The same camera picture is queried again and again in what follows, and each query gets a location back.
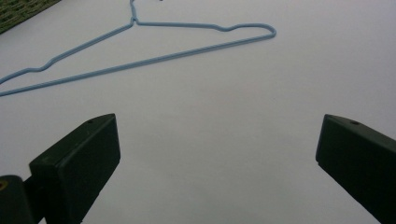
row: clothes hanger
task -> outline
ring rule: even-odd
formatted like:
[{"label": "clothes hanger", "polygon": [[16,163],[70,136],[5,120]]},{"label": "clothes hanger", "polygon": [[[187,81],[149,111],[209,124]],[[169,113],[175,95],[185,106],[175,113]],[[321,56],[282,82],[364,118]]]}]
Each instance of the clothes hanger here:
[{"label": "clothes hanger", "polygon": [[97,76],[101,76],[101,75],[105,75],[105,74],[109,74],[109,73],[113,73],[113,72],[118,72],[121,70],[126,70],[126,69],[136,68],[139,66],[149,65],[149,64],[153,64],[153,63],[170,61],[170,60],[187,57],[187,56],[191,56],[191,55],[195,55],[195,54],[205,53],[205,52],[209,52],[209,51],[214,51],[214,50],[218,50],[218,49],[226,49],[226,48],[235,47],[235,46],[239,46],[239,45],[245,45],[245,44],[249,44],[249,43],[253,43],[253,42],[257,42],[257,41],[271,39],[276,36],[276,29],[274,27],[272,27],[268,24],[264,24],[264,23],[242,23],[242,24],[237,24],[237,25],[231,26],[231,27],[223,27],[223,26],[219,26],[216,24],[209,24],[209,23],[140,21],[137,18],[136,7],[134,6],[134,0],[130,0],[130,5],[131,5],[131,10],[132,10],[132,18],[127,25],[121,26],[120,28],[115,29],[107,34],[100,35],[93,40],[90,40],[80,46],[70,49],[58,56],[55,56],[54,58],[50,59],[46,64],[44,64],[41,67],[25,68],[18,72],[10,74],[8,76],[2,77],[2,78],[0,78],[0,85],[15,78],[15,77],[19,77],[19,76],[25,75],[27,73],[38,73],[38,72],[47,70],[48,68],[53,66],[55,63],[59,62],[60,60],[62,60],[64,58],[67,58],[79,51],[82,51],[92,45],[95,45],[105,39],[108,39],[113,35],[117,35],[123,31],[126,31],[126,30],[132,28],[135,23],[136,23],[136,25],[139,25],[139,26],[162,26],[162,27],[212,29],[212,30],[217,30],[217,31],[221,31],[221,32],[230,32],[232,30],[236,30],[236,29],[240,29],[240,28],[262,28],[264,30],[270,31],[271,34],[254,36],[254,37],[250,37],[250,38],[240,39],[240,40],[236,40],[236,41],[226,42],[226,43],[207,46],[207,47],[198,48],[198,49],[185,50],[185,51],[181,51],[181,52],[177,52],[177,53],[163,55],[160,57],[146,59],[143,61],[138,61],[138,62],[134,62],[134,63],[126,63],[126,64],[122,64],[122,65],[117,65],[114,67],[108,67],[105,69],[96,70],[96,71],[89,72],[89,73],[79,74],[79,75],[75,75],[75,76],[71,76],[71,77],[60,78],[60,79],[43,82],[43,83],[31,85],[31,86],[26,86],[26,87],[22,87],[22,88],[10,90],[10,91],[1,91],[0,97],[6,96],[6,95],[11,95],[11,94],[16,94],[16,93],[20,93],[20,92],[24,92],[24,91],[32,91],[32,90],[36,90],[36,89],[46,88],[49,86],[64,84],[67,82],[81,80],[83,78],[97,77]]}]

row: white surface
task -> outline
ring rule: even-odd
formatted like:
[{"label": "white surface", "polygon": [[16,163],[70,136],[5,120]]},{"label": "white surface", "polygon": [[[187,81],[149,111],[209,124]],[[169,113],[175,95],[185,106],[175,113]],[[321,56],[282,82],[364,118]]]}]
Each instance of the white surface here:
[{"label": "white surface", "polygon": [[[396,138],[394,1],[136,1],[141,21],[265,22],[269,41],[0,98],[0,174],[116,113],[121,163],[84,223],[378,223],[315,161],[323,115]],[[0,35],[0,75],[126,24],[127,0],[64,0]],[[135,27],[9,90],[242,36]]]}]

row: green mesh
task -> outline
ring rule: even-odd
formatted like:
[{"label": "green mesh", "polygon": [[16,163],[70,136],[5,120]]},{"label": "green mesh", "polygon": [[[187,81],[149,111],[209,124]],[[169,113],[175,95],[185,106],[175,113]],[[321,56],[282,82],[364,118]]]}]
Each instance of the green mesh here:
[{"label": "green mesh", "polygon": [[0,0],[0,34],[60,0]]}]

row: clip jaw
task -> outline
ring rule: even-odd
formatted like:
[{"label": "clip jaw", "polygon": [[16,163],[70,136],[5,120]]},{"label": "clip jaw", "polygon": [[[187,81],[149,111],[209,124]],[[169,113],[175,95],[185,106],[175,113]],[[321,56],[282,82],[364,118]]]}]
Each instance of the clip jaw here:
[{"label": "clip jaw", "polygon": [[326,115],[318,165],[381,223],[396,223],[396,141],[355,120]]},{"label": "clip jaw", "polygon": [[2,223],[38,223],[43,217],[48,224],[80,223],[119,162],[115,115],[84,122],[30,163],[32,176],[24,183],[15,175],[0,177]]}]

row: blue wire hanger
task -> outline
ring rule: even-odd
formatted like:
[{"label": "blue wire hanger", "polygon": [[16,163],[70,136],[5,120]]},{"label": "blue wire hanger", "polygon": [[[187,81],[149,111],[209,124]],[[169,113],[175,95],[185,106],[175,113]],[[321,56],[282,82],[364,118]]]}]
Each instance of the blue wire hanger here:
[{"label": "blue wire hanger", "polygon": [[234,25],[231,27],[222,27],[222,26],[218,26],[216,24],[207,24],[207,23],[140,21],[137,18],[136,8],[134,6],[134,0],[130,0],[130,5],[131,5],[131,10],[132,10],[132,18],[127,25],[121,26],[120,28],[118,28],[116,30],[113,30],[107,34],[98,36],[91,41],[88,41],[80,46],[70,49],[70,50],[50,59],[45,65],[43,65],[41,67],[25,68],[25,69],[22,69],[21,71],[15,72],[15,73],[10,74],[5,77],[2,77],[2,78],[0,78],[0,85],[11,80],[12,78],[19,77],[19,76],[22,76],[27,73],[42,72],[42,71],[50,68],[51,66],[53,66],[55,63],[59,62],[60,60],[66,58],[66,57],[69,57],[70,55],[73,55],[83,49],[86,49],[94,44],[97,44],[97,43],[101,42],[102,40],[108,39],[113,35],[116,35],[116,34],[119,34],[123,31],[125,31],[125,30],[128,30],[129,28],[133,27],[135,23],[139,26],[163,26],[163,27],[213,29],[213,30],[217,30],[217,31],[221,31],[221,32],[230,32],[232,30],[239,29],[239,28],[248,28],[248,27],[252,28],[253,27],[253,28],[262,28],[264,30],[268,30],[271,32],[271,34],[259,35],[259,36],[255,36],[255,37],[251,37],[251,38],[240,39],[240,40],[236,40],[236,41],[232,41],[232,42],[212,45],[212,46],[198,48],[198,49],[185,50],[185,51],[181,51],[178,53],[167,54],[167,55],[163,55],[163,56],[156,57],[156,58],[146,59],[146,60],[134,62],[134,63],[126,63],[126,64],[114,66],[114,67],[108,67],[108,68],[105,68],[102,70],[97,70],[97,71],[84,73],[84,74],[71,76],[71,77],[60,78],[60,79],[43,82],[43,83],[32,85],[32,86],[26,86],[26,87],[22,87],[22,88],[10,90],[10,91],[1,91],[0,97],[6,96],[6,95],[11,95],[11,94],[16,94],[16,93],[20,93],[20,92],[24,92],[24,91],[32,91],[32,90],[36,90],[36,89],[46,88],[49,86],[64,84],[66,82],[77,81],[77,80],[81,80],[81,79],[87,78],[87,77],[96,77],[96,76],[100,76],[100,75],[104,75],[104,74],[118,72],[118,71],[125,70],[125,69],[136,68],[139,66],[149,65],[149,64],[153,64],[153,63],[170,61],[170,60],[174,60],[177,58],[187,57],[187,56],[191,56],[191,55],[195,55],[195,54],[199,54],[199,53],[205,53],[205,52],[209,52],[209,51],[213,51],[213,50],[226,49],[226,48],[230,48],[230,47],[234,47],[234,46],[238,46],[238,45],[245,45],[245,44],[249,44],[249,43],[253,43],[253,42],[257,42],[257,41],[271,39],[276,36],[276,29],[274,27],[264,24],[264,23],[243,23],[243,24],[237,24],[237,25]]}]

